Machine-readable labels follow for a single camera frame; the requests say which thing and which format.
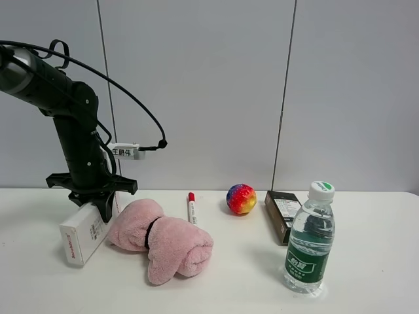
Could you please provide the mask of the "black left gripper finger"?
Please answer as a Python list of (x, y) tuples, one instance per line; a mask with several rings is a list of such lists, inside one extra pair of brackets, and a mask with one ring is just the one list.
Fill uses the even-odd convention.
[(88, 195), (87, 194), (77, 194), (75, 192), (71, 192), (68, 195), (70, 201), (76, 204), (78, 207), (83, 206), (84, 204), (88, 203)]

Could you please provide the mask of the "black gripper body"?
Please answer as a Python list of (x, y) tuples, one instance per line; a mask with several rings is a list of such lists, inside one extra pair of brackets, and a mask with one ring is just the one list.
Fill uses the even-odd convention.
[(70, 173), (53, 173), (46, 178), (46, 183), (49, 188), (52, 188), (53, 186), (60, 186), (74, 192), (75, 194), (95, 194), (101, 192), (122, 191), (134, 195), (137, 192), (137, 181), (121, 177), (120, 175), (115, 175), (93, 185), (88, 184), (83, 186), (82, 184), (75, 184)]

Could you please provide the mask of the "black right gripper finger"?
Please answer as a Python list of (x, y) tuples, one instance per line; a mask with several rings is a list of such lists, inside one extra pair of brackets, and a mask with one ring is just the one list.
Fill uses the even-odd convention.
[(100, 192), (92, 198), (92, 203), (98, 208), (104, 223), (108, 223), (112, 219), (114, 198), (115, 192)]

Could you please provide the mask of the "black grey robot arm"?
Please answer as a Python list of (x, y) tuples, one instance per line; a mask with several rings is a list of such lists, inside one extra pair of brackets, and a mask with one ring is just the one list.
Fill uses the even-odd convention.
[(98, 97), (87, 84), (73, 82), (26, 48), (1, 45), (1, 91), (36, 106), (53, 119), (68, 167), (46, 178), (48, 187), (70, 190), (78, 206), (94, 204), (108, 223), (117, 191), (134, 194), (137, 182), (117, 175), (111, 149), (97, 128)]

